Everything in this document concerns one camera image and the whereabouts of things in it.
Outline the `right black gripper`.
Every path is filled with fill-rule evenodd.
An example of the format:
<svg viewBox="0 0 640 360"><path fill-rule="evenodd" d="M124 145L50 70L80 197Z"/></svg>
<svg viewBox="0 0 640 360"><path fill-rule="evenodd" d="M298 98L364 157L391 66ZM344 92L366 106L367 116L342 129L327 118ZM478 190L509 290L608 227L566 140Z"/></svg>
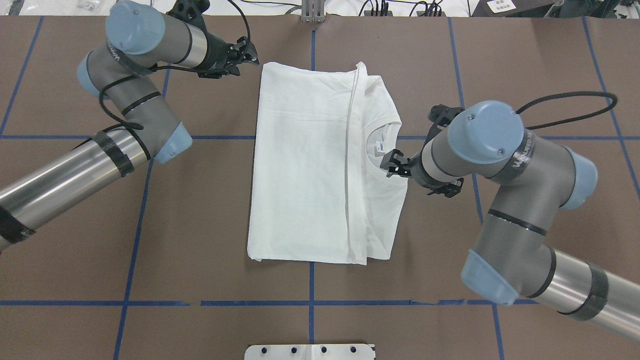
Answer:
<svg viewBox="0 0 640 360"><path fill-rule="evenodd" d="M399 176L414 179L421 187L430 190L428 196L453 198L461 192L464 178L445 176L434 163L432 147L425 145L412 157L405 157L400 150L393 149L382 157L380 169L387 172L387 178Z"/></svg>

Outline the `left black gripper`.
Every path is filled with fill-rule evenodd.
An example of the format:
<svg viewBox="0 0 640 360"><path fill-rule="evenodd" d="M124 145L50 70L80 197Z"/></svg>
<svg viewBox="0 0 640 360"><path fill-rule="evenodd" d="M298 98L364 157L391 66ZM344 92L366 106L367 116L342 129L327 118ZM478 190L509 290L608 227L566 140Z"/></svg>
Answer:
<svg viewBox="0 0 640 360"><path fill-rule="evenodd" d="M224 76L240 76L240 64L261 65L255 45L249 37L242 36L237 43L227 43L219 36L206 34L206 53L198 66L198 76L205 79L221 79Z"/></svg>

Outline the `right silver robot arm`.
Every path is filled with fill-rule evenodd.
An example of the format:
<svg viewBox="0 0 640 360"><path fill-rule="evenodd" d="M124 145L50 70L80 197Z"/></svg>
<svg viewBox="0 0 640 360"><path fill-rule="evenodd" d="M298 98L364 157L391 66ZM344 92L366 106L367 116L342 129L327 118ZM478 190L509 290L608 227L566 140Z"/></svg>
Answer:
<svg viewBox="0 0 640 360"><path fill-rule="evenodd" d="M546 244L559 210L574 210L598 182L597 167L567 146L526 129L510 105L485 100L467 109L435 107L428 140L412 157L382 157L387 176L411 178L450 198L464 176L499 185L482 230L468 252L462 282L496 305L521 297L639 341L639 285Z"/></svg>

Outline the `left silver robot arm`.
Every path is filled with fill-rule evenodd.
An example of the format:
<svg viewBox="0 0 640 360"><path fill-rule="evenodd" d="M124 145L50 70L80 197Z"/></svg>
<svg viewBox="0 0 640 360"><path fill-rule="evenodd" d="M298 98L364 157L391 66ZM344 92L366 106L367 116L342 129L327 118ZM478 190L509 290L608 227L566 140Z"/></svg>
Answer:
<svg viewBox="0 0 640 360"><path fill-rule="evenodd" d="M259 64L246 14L238 12L245 33L229 42L208 30L209 7L208 0L176 0L163 13L119 0L110 8L106 39L83 57L77 79L111 125L2 189L2 251L146 162L166 163L192 146L151 75L174 70L220 79L240 75L241 64Z"/></svg>

